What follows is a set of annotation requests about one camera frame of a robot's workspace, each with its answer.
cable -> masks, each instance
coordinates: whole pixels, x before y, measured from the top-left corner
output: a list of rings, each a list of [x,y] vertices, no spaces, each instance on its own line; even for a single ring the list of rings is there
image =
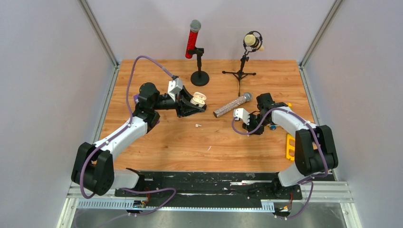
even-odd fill
[[[148,57],[148,56],[139,56],[134,60],[133,63],[133,67],[132,67],[132,72],[130,73],[130,77],[129,77],[129,82],[127,84],[127,89],[126,89],[126,105],[127,105],[127,109],[129,110],[129,115],[130,115],[130,119],[129,119],[129,124],[131,124],[132,120],[133,120],[133,114],[132,114],[132,109],[130,108],[130,104],[129,104],[129,88],[130,88],[130,84],[132,82],[132,78],[133,78],[133,73],[134,73],[134,68],[136,67],[136,63],[139,59],[141,58],[146,58],[150,61],[152,61],[153,63],[155,63],[157,66],[159,66],[163,71],[165,71],[167,73],[167,75],[169,77],[171,77],[173,79],[173,74],[171,72],[169,72],[167,69],[165,69],[161,64],[159,64],[157,61],[155,61],[154,59]],[[116,134],[112,135],[108,141],[112,141],[114,138],[116,138],[117,136],[119,136],[121,133],[123,133],[127,128],[129,128],[128,125],[126,125],[124,128],[122,128],[119,132],[117,132]],[[84,198],[86,199],[90,199],[92,198],[95,193],[92,193],[91,195],[87,195],[84,191],[84,172],[86,170],[86,167],[89,163],[89,161],[91,160],[91,158],[94,156],[94,154],[99,151],[100,148],[104,147],[106,145],[106,141],[104,143],[102,143],[101,145],[99,145],[98,147],[96,147],[91,153],[90,155],[87,157],[87,159],[84,162],[83,168],[81,169],[81,173],[80,173],[80,191],[81,194],[83,195]]]
[[[167,204],[174,197],[174,195],[176,194],[176,189],[174,189],[174,188],[165,188],[165,189],[159,189],[159,190],[153,190],[153,191],[134,191],[134,190],[127,189],[127,188],[122,188],[122,189],[125,190],[125,191],[128,191],[128,192],[134,193],[134,194],[158,193],[158,192],[168,191],[168,190],[173,191],[172,195],[164,203],[162,203],[160,206],[158,206],[158,207],[156,207],[156,208],[154,208],[151,211],[148,211],[146,213],[132,214],[134,216],[149,215],[151,213],[156,212],[158,209],[162,208],[165,204]]]
[[[292,196],[292,192],[290,192],[290,195],[291,195],[291,197],[290,197],[290,203],[289,204],[287,204],[287,205],[285,205],[285,206],[283,206],[283,208],[285,208],[285,207],[290,207],[290,210],[291,210],[291,208],[292,208],[292,198],[293,198],[293,196]]]
[[[176,189],[174,189],[174,188],[165,188],[165,189],[159,189],[159,190],[153,190],[153,191],[134,191],[134,190],[127,189],[127,188],[121,188],[121,189],[123,189],[125,191],[128,191],[130,193],[134,193],[134,194],[151,194],[151,193],[158,193],[158,192],[163,192],[163,191],[168,191],[168,190],[173,191],[173,193],[164,203],[162,203],[160,206],[152,209],[151,211],[148,211],[146,213],[141,213],[141,214],[140,213],[129,213],[129,214],[126,213],[126,214],[123,214],[123,215],[119,215],[119,216],[116,216],[116,217],[110,219],[109,221],[106,221],[106,222],[102,223],[101,225],[97,226],[96,228],[103,227],[106,224],[108,224],[108,223],[110,223],[112,221],[118,220],[120,218],[123,218],[123,217],[127,217],[127,216],[135,216],[135,217],[137,217],[137,216],[149,215],[151,213],[154,213],[158,209],[160,209],[161,207],[165,206],[165,204],[167,204],[174,197],[174,195],[176,194]]]
[[[311,178],[314,178],[314,177],[326,177],[327,174],[328,174],[328,172],[329,172],[329,169],[328,169],[328,166],[327,166],[327,163],[326,163],[326,160],[325,160],[325,156],[324,156],[324,154],[323,154],[323,152],[322,152],[322,148],[320,148],[319,140],[317,139],[317,135],[315,134],[314,129],[312,128],[312,126],[311,126],[306,120],[304,120],[301,116],[297,115],[297,114],[294,113],[294,112],[290,112],[290,111],[285,110],[285,109],[282,109],[282,108],[272,108],[272,109],[270,109],[266,114],[264,114],[264,116],[263,116],[262,120],[260,121],[260,123],[258,124],[258,126],[257,126],[255,129],[253,129],[252,131],[247,132],[247,133],[240,132],[240,131],[238,131],[238,130],[235,128],[235,120],[236,120],[237,118],[234,117],[234,118],[232,119],[232,123],[231,123],[232,128],[233,128],[233,130],[234,130],[236,133],[238,133],[238,134],[243,134],[243,135],[253,134],[255,131],[257,131],[257,130],[262,126],[262,124],[263,124],[264,120],[266,119],[266,117],[267,117],[271,112],[276,111],[276,110],[282,111],[282,112],[285,112],[285,113],[288,113],[288,114],[291,114],[292,116],[294,116],[295,118],[297,118],[299,121],[301,121],[305,126],[307,126],[307,127],[309,128],[309,130],[311,131],[311,134],[312,134],[312,136],[313,136],[313,138],[314,138],[314,141],[315,141],[315,144],[316,144],[316,146],[317,146],[317,149],[318,149],[318,151],[319,151],[320,158],[322,159],[323,166],[324,166],[324,168],[325,168],[325,173],[324,173],[324,174],[315,174],[315,175],[312,175],[312,176],[307,176],[307,177],[303,178],[302,180],[298,181],[297,184],[300,184],[300,185],[304,185],[304,184],[307,184],[307,183],[311,183],[311,191],[309,192],[308,199],[307,199],[305,205],[303,206],[303,208],[302,208],[297,214],[295,214],[295,215],[293,215],[293,216],[290,216],[290,217],[278,216],[278,217],[280,217],[280,218],[282,218],[282,219],[284,219],[284,220],[287,220],[287,219],[294,219],[294,218],[298,217],[298,216],[305,210],[305,208],[307,207],[307,205],[308,205],[308,203],[309,203],[309,200],[311,199],[311,195],[312,195],[313,189],[314,189],[314,183],[313,183],[312,181],[310,181],[310,179],[311,179]]]
[[[290,112],[290,111],[285,110],[285,109],[282,109],[282,108],[272,108],[272,109],[268,110],[268,111],[266,112],[266,114],[264,114],[264,116],[262,117],[262,120],[260,121],[260,123],[258,124],[258,126],[257,126],[255,129],[253,129],[252,131],[246,132],[246,133],[245,133],[245,132],[240,132],[240,131],[238,131],[238,130],[235,128],[235,120],[237,119],[236,117],[234,117],[234,118],[232,119],[232,123],[231,123],[231,124],[232,124],[232,128],[233,128],[233,130],[234,130],[236,133],[238,133],[238,134],[243,134],[243,135],[253,134],[253,133],[255,133],[255,131],[257,131],[257,130],[262,126],[262,124],[263,124],[264,120],[266,119],[266,117],[267,117],[271,112],[276,111],[276,110],[282,111],[282,112],[285,112],[285,113],[288,113],[288,114],[291,114],[292,116],[294,116],[295,118],[297,118],[299,121],[301,121],[305,126],[307,126],[307,127],[309,128],[309,130],[311,131],[312,136],[313,136],[313,138],[314,138],[314,141],[315,141],[315,144],[316,144],[316,146],[317,146],[317,149],[318,149],[318,151],[319,151],[320,158],[322,159],[323,166],[324,166],[324,168],[325,168],[325,173],[324,173],[324,174],[316,174],[316,175],[313,175],[313,177],[326,177],[326,176],[327,176],[327,173],[329,172],[329,169],[328,169],[328,166],[327,166],[327,163],[326,163],[326,160],[325,160],[325,156],[323,155],[322,148],[320,148],[319,140],[317,139],[317,136],[316,136],[316,134],[315,134],[315,131],[314,131],[314,129],[312,128],[312,126],[311,126],[310,124],[308,124],[308,122],[307,122],[306,120],[304,120],[301,116],[297,115],[296,113]]]
[[[305,205],[302,207],[302,209],[301,209],[297,214],[295,214],[295,215],[293,215],[293,216],[283,217],[283,216],[277,216],[277,215],[275,215],[275,216],[274,216],[275,218],[279,217],[279,218],[284,219],[284,220],[295,219],[296,217],[298,217],[299,215],[301,215],[302,212],[304,212],[304,210],[305,210],[305,209],[307,208],[307,206],[308,206],[309,200],[311,199],[312,192],[313,192],[313,190],[314,190],[314,183],[313,183],[313,181],[311,181],[311,180],[305,181],[305,182],[303,182],[301,185],[308,184],[308,183],[311,184],[311,191],[309,191],[309,195],[308,195],[308,198],[307,198],[307,202],[306,202]]]

microphone grille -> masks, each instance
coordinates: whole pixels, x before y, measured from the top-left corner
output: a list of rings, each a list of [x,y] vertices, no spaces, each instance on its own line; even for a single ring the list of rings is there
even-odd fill
[[[198,20],[192,20],[190,23],[190,30],[192,32],[198,32],[202,28],[202,24]]]

microphone head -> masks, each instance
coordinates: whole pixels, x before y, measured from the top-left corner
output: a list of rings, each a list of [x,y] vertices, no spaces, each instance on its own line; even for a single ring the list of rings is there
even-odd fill
[[[252,94],[249,92],[244,93],[243,96],[246,98],[246,101],[250,101],[252,99]]]
[[[192,20],[190,23],[190,30],[192,32],[198,32],[202,28],[202,24],[198,20]]]
[[[245,38],[243,39],[245,41],[245,44],[248,46],[254,45],[256,42],[256,37],[253,34],[247,34]]]

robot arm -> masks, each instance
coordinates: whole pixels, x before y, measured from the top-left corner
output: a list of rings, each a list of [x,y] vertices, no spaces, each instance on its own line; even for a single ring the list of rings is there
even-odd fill
[[[109,136],[94,144],[85,142],[79,146],[71,180],[80,183],[85,160],[99,147],[91,158],[92,163],[86,166],[84,188],[97,195],[118,188],[143,190],[144,176],[140,172],[129,168],[114,170],[113,162],[124,149],[158,124],[160,115],[155,110],[175,109],[178,117],[204,112],[207,108],[205,96],[200,93],[194,95],[190,95],[178,77],[169,82],[168,93],[164,95],[160,95],[153,83],[143,84],[132,117]]]
[[[287,104],[275,103],[270,93],[261,94],[256,99],[259,114],[250,114],[243,108],[234,110],[234,117],[243,121],[242,127],[248,132],[259,127],[252,134],[262,134],[266,125],[279,125],[295,138],[295,162],[279,172],[277,180],[274,180],[280,187],[299,184],[305,178],[325,171],[319,151],[313,145],[314,137],[318,139],[327,167],[333,169],[338,166],[332,130],[328,126],[317,126],[301,117],[297,118]],[[313,129],[315,135],[312,135],[307,125]]]

silver microphone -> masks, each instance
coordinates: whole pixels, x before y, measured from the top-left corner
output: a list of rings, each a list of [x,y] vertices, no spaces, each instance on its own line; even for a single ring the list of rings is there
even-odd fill
[[[252,94],[244,93],[242,96],[238,97],[237,99],[229,102],[228,104],[224,105],[223,107],[215,110],[213,112],[216,118],[226,114],[227,112],[231,111],[232,109],[238,107],[239,105],[248,102],[252,99]]]

